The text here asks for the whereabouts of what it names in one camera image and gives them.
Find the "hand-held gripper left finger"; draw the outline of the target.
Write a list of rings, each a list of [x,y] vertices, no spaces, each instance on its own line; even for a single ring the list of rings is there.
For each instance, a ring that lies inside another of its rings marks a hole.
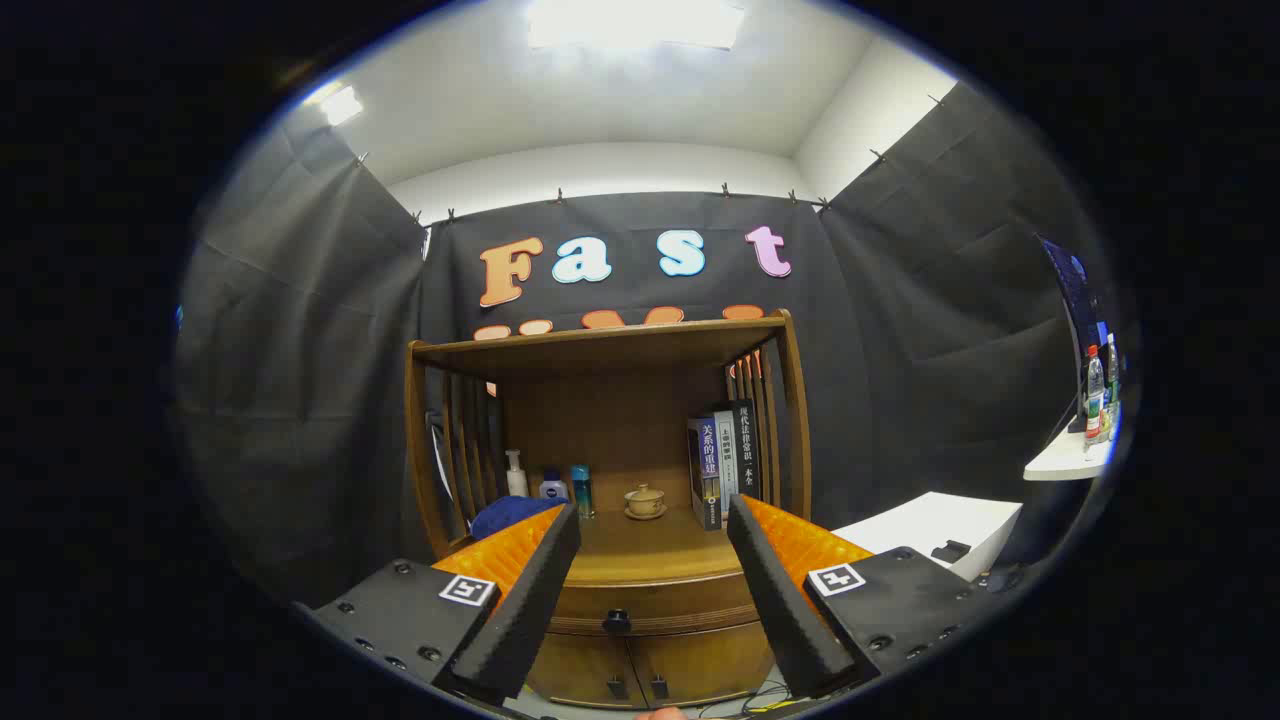
[[[580,548],[559,503],[433,565],[397,559],[310,624],[407,684],[479,706],[518,696]]]

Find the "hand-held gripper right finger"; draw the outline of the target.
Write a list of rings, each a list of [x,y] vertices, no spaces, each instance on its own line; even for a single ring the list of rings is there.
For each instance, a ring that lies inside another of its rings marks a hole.
[[[797,697],[909,673],[991,610],[987,589],[916,550],[870,553],[749,496],[731,500],[727,536],[776,665]]]

